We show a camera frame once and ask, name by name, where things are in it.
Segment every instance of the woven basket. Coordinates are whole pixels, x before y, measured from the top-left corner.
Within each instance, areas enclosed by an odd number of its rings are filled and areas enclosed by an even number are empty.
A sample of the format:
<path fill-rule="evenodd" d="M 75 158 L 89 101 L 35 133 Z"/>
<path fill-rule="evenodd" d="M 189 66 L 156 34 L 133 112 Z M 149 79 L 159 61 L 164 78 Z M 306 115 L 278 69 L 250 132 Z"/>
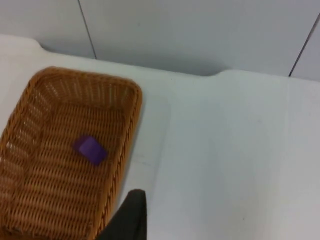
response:
<path fill-rule="evenodd" d="M 141 103 L 120 77 L 34 75 L 0 139 L 0 239 L 93 240 L 111 217 Z M 71 147 L 81 135 L 108 151 L 99 166 Z"/>

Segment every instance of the purple block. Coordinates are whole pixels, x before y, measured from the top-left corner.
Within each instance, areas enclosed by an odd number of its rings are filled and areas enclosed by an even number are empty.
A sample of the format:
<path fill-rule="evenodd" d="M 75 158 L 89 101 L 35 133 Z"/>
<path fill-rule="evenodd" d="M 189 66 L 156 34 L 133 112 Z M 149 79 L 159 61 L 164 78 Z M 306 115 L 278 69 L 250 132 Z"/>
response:
<path fill-rule="evenodd" d="M 93 136 L 81 136 L 73 144 L 74 150 L 85 156 L 93 165 L 99 165 L 108 155 Z"/>

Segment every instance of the white tabletop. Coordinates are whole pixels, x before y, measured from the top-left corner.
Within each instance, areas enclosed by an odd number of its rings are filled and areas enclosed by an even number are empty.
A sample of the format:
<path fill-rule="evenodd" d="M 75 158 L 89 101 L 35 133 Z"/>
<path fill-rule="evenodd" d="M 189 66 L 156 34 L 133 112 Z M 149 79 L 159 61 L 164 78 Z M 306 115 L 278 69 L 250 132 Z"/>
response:
<path fill-rule="evenodd" d="M 46 52 L 0 36 L 0 129 L 47 66 L 134 79 L 143 108 L 121 199 L 142 188 L 150 240 L 320 239 L 320 84 L 200 77 Z"/>

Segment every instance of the black object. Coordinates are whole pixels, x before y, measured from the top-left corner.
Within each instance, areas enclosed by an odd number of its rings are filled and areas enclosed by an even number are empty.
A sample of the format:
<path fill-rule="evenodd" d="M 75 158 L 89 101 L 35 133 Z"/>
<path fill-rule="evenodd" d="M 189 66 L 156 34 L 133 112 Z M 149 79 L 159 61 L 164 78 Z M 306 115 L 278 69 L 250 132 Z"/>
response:
<path fill-rule="evenodd" d="M 95 240 L 147 240 L 147 200 L 143 190 L 128 192 L 118 211 Z"/>

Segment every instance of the brown basket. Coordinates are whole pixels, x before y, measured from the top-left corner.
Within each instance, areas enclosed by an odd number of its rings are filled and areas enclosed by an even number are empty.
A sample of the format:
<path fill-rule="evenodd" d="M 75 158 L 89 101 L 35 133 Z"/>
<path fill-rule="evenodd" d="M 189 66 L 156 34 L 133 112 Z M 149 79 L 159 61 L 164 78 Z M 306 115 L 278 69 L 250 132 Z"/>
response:
<path fill-rule="evenodd" d="M 120 77 L 34 75 L 0 139 L 0 239 L 93 240 L 111 217 L 141 103 Z M 99 166 L 72 149 L 81 135 L 108 151 Z"/>

